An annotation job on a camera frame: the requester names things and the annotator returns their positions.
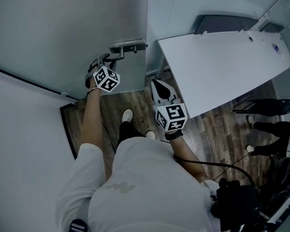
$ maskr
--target person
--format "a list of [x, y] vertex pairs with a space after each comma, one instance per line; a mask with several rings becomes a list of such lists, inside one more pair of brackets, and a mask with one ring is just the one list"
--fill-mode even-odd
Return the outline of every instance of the person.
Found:
[[277, 123], [256, 122], [251, 115], [247, 116], [247, 120], [252, 129], [266, 131], [279, 137], [274, 143], [264, 146], [246, 146], [246, 151], [252, 156], [278, 155], [280, 157], [290, 158], [290, 122], [280, 121]]
[[175, 154], [198, 161], [182, 134], [170, 132], [170, 144], [153, 140], [153, 133], [144, 137], [131, 124], [131, 110], [123, 114], [113, 172], [105, 182], [101, 90], [95, 87], [91, 78], [82, 144], [56, 204], [59, 230], [83, 231], [85, 226], [72, 223], [81, 219], [92, 232], [220, 231], [210, 213], [210, 186], [218, 184], [202, 165], [174, 160]]

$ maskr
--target door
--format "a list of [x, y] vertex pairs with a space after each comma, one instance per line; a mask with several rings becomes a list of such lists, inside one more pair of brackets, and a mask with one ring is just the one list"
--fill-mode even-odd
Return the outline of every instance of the door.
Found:
[[[109, 44], [146, 39], [147, 0], [0, 0], [0, 69], [75, 98]], [[117, 63], [113, 93], [144, 89], [145, 51]]]

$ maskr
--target forearm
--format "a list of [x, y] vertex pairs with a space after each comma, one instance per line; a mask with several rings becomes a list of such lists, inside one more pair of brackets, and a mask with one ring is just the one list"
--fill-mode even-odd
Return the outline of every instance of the forearm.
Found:
[[[192, 161], [199, 161], [197, 156], [191, 151], [184, 138], [178, 137], [170, 141], [173, 152], [176, 156]], [[192, 163], [192, 162], [178, 162], [188, 173], [190, 173], [197, 181], [202, 182], [206, 179], [209, 179], [207, 174], [204, 171], [204, 168], [201, 164]]]
[[99, 88], [91, 91], [88, 95], [82, 126], [81, 143], [93, 144], [102, 149], [103, 130], [100, 95], [101, 90]]

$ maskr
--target white cube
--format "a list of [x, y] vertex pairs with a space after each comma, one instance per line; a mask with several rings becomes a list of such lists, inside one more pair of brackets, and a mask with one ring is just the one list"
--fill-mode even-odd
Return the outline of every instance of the white cube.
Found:
[[156, 120], [164, 131], [182, 129], [188, 120], [185, 104], [180, 103], [157, 107]]
[[109, 93], [120, 83], [120, 75], [105, 66], [95, 72], [93, 77], [97, 87]]

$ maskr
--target shirt sleeve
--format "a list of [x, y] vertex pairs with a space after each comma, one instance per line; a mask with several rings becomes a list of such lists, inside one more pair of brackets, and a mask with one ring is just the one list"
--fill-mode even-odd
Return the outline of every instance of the shirt sleeve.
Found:
[[61, 232], [69, 231], [74, 219], [82, 219], [88, 224], [88, 207], [92, 194], [104, 183], [102, 151], [95, 145], [82, 144], [56, 203], [55, 219]]

